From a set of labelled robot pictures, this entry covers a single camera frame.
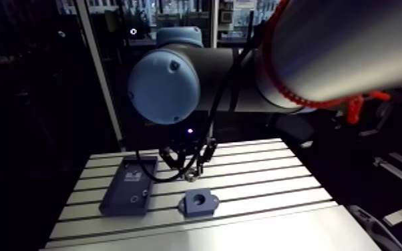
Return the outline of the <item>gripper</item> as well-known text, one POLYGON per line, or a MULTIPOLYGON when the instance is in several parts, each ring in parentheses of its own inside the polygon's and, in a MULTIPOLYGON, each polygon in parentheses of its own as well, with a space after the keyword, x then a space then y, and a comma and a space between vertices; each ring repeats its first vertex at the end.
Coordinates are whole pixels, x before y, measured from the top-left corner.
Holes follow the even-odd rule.
POLYGON ((204 171, 204 164, 212 159, 218 146, 215 138, 204 135, 204 124, 175 123, 165 127, 165 146, 159 149, 159 156, 171 170, 181 173, 179 178, 190 180, 190 171, 182 173, 186 157, 199 151, 196 167, 193 169, 193 180, 198 179, 204 171))

